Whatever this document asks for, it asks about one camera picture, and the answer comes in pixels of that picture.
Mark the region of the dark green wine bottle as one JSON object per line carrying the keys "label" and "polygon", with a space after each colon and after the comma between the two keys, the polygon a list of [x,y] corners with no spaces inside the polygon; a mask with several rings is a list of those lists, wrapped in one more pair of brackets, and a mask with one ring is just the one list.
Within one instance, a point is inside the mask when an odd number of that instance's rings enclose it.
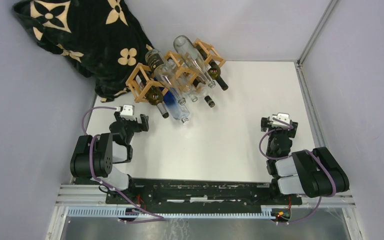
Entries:
{"label": "dark green wine bottle", "polygon": [[[143,76],[142,73],[139,73],[136,77],[135,77],[135,80],[137,82],[137,84],[139,85],[139,88],[140,90],[143,92],[145,87],[146,87],[146,79],[145,77]],[[155,86],[151,86],[147,92],[144,94],[144,98],[148,101],[149,104],[151,104],[152,106],[155,106],[157,107],[157,109],[159,110],[161,116],[164,118],[164,119],[167,119],[170,115],[166,109],[166,107],[164,106],[163,104],[163,101],[164,101],[164,95],[163,93],[161,92],[161,90]]]}

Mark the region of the clear bottle with black label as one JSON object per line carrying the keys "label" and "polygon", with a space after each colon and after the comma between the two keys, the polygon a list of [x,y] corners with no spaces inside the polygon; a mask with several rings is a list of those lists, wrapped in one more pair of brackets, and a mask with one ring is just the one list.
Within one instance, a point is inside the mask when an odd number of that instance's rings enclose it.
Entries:
{"label": "clear bottle with black label", "polygon": [[145,61],[156,79],[171,92],[178,104],[184,106],[186,99],[180,90],[181,85],[162,53],[157,49],[151,49],[145,54]]}

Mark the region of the tall clear glass bottle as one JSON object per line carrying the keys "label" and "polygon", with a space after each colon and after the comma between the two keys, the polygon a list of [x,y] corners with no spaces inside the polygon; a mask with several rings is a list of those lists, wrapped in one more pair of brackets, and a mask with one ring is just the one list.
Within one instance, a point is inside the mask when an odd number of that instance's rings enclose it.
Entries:
{"label": "tall clear glass bottle", "polygon": [[175,51],[182,57],[185,64],[203,79],[209,88],[214,88],[216,82],[209,75],[209,68],[199,51],[185,35],[177,36],[173,41]]}

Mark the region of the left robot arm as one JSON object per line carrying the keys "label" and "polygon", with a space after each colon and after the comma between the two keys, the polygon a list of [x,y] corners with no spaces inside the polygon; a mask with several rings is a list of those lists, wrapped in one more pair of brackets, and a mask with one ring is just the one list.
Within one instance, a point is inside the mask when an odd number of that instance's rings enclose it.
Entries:
{"label": "left robot arm", "polygon": [[81,135],[78,138],[70,161],[70,172],[75,178],[93,180],[93,170],[99,179],[98,183],[107,182],[112,189],[119,189],[119,199],[125,204],[131,204],[137,198],[137,190],[130,186],[131,177],[114,165],[131,162],[131,140],[135,133],[149,130],[149,117],[141,114],[140,121],[127,119],[120,111],[115,112],[114,116],[115,121],[110,124],[109,132],[102,133],[94,144],[92,135]]}

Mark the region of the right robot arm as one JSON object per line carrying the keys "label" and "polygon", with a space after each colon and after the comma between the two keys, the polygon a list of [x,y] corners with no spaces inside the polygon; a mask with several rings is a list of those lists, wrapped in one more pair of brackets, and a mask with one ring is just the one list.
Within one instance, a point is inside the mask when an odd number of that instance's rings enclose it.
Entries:
{"label": "right robot arm", "polygon": [[261,119],[262,139],[267,139],[267,147],[259,151],[266,157],[268,174],[274,178],[269,199],[282,204],[289,195],[333,197],[348,191],[349,178],[327,147],[292,151],[298,125],[287,113]]}

